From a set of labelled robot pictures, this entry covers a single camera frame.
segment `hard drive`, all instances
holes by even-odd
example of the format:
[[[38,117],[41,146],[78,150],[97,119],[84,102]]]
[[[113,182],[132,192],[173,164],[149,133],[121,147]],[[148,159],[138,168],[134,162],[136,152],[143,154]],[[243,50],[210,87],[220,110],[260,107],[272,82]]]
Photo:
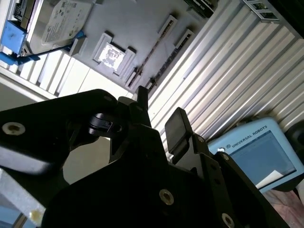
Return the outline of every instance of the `hard drive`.
[[[18,56],[44,53],[71,44],[84,26],[90,0],[20,0],[15,21],[7,21],[1,43]],[[18,43],[10,37],[21,35]]]

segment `bolt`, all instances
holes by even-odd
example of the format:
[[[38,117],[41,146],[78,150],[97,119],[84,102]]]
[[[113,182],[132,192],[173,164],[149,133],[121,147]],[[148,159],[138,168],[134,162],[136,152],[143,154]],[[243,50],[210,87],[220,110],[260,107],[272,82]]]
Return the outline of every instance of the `bolt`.
[[[223,154],[223,158],[226,160],[226,161],[229,161],[229,157],[225,154]]]
[[[198,138],[199,138],[199,141],[200,141],[201,143],[205,142],[205,140],[203,139],[203,137],[199,136]]]
[[[38,210],[32,210],[29,213],[29,218],[36,224],[40,224],[42,222],[42,214]]]
[[[25,127],[20,123],[9,122],[2,126],[2,130],[8,135],[22,135],[25,132]]]
[[[160,195],[161,200],[168,206],[170,206],[174,203],[174,197],[171,194],[171,192],[169,192],[168,190],[166,190],[166,189],[160,190],[159,195]]]
[[[227,227],[234,228],[234,221],[228,214],[223,213],[222,220],[224,221],[224,223],[226,224]]]

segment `screw hole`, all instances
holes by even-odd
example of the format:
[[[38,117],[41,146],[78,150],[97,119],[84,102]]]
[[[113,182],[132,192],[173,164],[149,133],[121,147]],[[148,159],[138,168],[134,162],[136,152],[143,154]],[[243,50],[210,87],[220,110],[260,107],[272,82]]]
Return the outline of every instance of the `screw hole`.
[[[229,218],[225,218],[225,220],[226,220],[226,222],[227,222],[228,224],[232,224],[232,222],[231,222],[231,220],[230,220]]]
[[[18,126],[16,126],[16,125],[10,125],[10,126],[8,127],[8,129],[9,129],[10,131],[16,131],[16,132],[20,131],[20,127],[18,127]]]
[[[214,181],[215,181],[218,185],[220,185],[219,179],[214,179]]]
[[[168,201],[170,200],[170,196],[168,193],[164,193],[163,196],[164,196],[164,198],[166,198],[166,200],[168,200]]]

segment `white label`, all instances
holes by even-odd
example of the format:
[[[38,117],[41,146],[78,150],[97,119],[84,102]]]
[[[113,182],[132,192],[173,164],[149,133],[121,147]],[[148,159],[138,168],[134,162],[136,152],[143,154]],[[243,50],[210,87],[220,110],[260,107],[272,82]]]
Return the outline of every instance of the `white label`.
[[[72,39],[82,29],[90,12],[90,3],[62,0],[53,9],[43,33],[42,43],[54,43]]]

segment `corrugated metal wall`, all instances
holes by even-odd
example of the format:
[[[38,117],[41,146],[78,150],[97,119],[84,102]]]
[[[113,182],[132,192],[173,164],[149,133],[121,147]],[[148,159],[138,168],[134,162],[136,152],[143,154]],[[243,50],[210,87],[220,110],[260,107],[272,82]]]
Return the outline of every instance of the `corrugated metal wall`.
[[[261,23],[239,0],[222,0],[211,19],[150,99],[161,132],[177,107],[205,139],[238,121],[273,116],[285,131],[304,119],[304,40]]]

